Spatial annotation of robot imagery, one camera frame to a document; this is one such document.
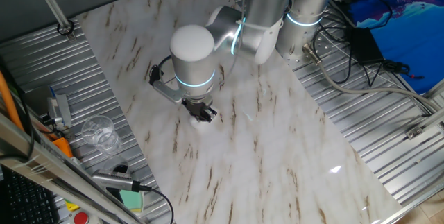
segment corrugated metal floor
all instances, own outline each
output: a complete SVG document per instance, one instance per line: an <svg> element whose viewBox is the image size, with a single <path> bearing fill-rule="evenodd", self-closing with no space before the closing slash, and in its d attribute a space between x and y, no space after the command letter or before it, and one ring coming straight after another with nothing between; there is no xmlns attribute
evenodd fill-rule
<svg viewBox="0 0 444 224"><path fill-rule="evenodd" d="M77 40L69 43L60 36L56 26L48 27L16 40L0 44L0 55L25 92L40 86L52 86L56 94L66 94L72 117L69 139L73 154L86 166L89 173L102 169L106 157L81 138L80 130L87 117L104 114L114 121L114 127L122 138L123 149L117 154L128 161L135 180L150 187L157 183L137 145L130 126L111 91L103 72L91 51L80 26L75 19ZM68 223L65 202L55 198L61 222ZM153 223L169 221L167 202L155 193L146 193L142 218Z"/></svg>
<svg viewBox="0 0 444 224"><path fill-rule="evenodd" d="M78 37L75 42L68 43L52 26L0 44L0 55L25 91L50 85L57 94L67 95L73 122L71 130L75 134L70 144L75 156L89 172L102 168L106 157L85 144L80 137L80 129L87 117L104 114L114 121L123 139L123 150L119 155L128 160L135 179L156 187L155 178L117 100L80 26L75 19L73 21ZM348 69L347 47L335 46L325 36L320 38L318 49L325 68L333 78L343 78ZM444 137L437 128L413 140L407 139L404 134L415 123L421 122L424 114L409 98L391 93L343 94L326 83L311 60L303 58L290 66L306 90L400 203L405 203L444 170ZM376 68L370 68L370 77L374 76ZM349 82L343 86L363 89L366 83L362 68L353 63ZM398 84L388 74L382 74L373 87L398 87ZM68 211L64 201L61 198L56 198L56 201L60 216L66 221ZM145 201L145 219L153 223L168 222L169 209L164 200L148 193Z"/></svg>

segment green sponge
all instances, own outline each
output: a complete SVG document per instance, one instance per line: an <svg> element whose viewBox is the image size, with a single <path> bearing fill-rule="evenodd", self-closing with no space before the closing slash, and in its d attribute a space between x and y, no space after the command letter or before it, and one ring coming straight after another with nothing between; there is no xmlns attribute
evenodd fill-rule
<svg viewBox="0 0 444 224"><path fill-rule="evenodd" d="M120 196L122 197L123 204L131 211L140 213L144 207L143 196L140 192L132 192L121 190Z"/></svg>

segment power adapter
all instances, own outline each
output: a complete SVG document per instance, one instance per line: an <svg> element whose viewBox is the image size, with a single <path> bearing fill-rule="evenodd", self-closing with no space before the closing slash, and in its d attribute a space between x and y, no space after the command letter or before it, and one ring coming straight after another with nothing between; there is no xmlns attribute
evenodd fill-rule
<svg viewBox="0 0 444 224"><path fill-rule="evenodd" d="M369 28L354 28L350 36L353 54L359 65L378 64L384 57Z"/></svg>

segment glowing blue ring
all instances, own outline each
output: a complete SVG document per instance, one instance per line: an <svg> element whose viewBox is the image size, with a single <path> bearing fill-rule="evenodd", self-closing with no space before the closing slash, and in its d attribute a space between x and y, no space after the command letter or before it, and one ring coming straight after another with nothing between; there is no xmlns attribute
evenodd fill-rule
<svg viewBox="0 0 444 224"><path fill-rule="evenodd" d="M176 76L176 79L179 81L179 83L181 83L181 84L183 84L183 85L185 85L185 86L188 86L188 87L200 87L200 86L206 85L206 84L208 84L209 82L211 82L211 80L213 79L215 73L216 73L216 70L213 71L213 75L211 75L211 78L210 78L210 79L208 79L206 82L201 83L201 84L199 84L199 85L189 85L189 84L187 84L187 83L182 82L181 79L179 79L177 75L174 74L174 76Z"/></svg>
<svg viewBox="0 0 444 224"><path fill-rule="evenodd" d="M234 49L236 48L237 38L239 37L239 34L241 33L241 29L242 29L242 25L240 24L236 30L236 33L234 34L233 42L231 43L231 54L232 55L234 55Z"/></svg>
<svg viewBox="0 0 444 224"><path fill-rule="evenodd" d="M321 22L321 19L322 19L322 18L320 18L318 21L316 21L316 22L314 22L314 23L311 23L311 24L304 24L304 23L299 23L299 22L297 22L296 20L294 20L294 19L290 16L289 13L287 14L287 17L290 19L291 22L293 22L293 23L295 23L295 24L297 24L297 25L299 25L299 26L314 26L314 25L317 25L319 22Z"/></svg>

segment gray cable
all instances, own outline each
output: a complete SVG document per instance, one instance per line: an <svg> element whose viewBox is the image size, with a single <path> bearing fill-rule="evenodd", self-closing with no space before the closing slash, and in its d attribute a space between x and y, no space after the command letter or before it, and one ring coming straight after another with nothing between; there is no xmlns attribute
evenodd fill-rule
<svg viewBox="0 0 444 224"><path fill-rule="evenodd" d="M432 107L434 110L439 111L440 108L432 103L429 99L420 96L418 94L415 94L413 92L409 92L407 90L404 89L398 89L398 88L373 88L373 89L346 89L344 87L341 87L339 85L337 85L335 82L333 82L333 80L330 78L330 76L328 76L327 71L324 68L324 65L322 64L322 62L318 63L319 69L322 71L322 73L325 76L325 79L337 90L340 90L342 92L345 93L349 93L349 94L365 94L365 93L376 93L376 92L395 92L395 93L401 93L407 96L412 96L416 99L418 99L419 101L430 105L430 107Z"/></svg>

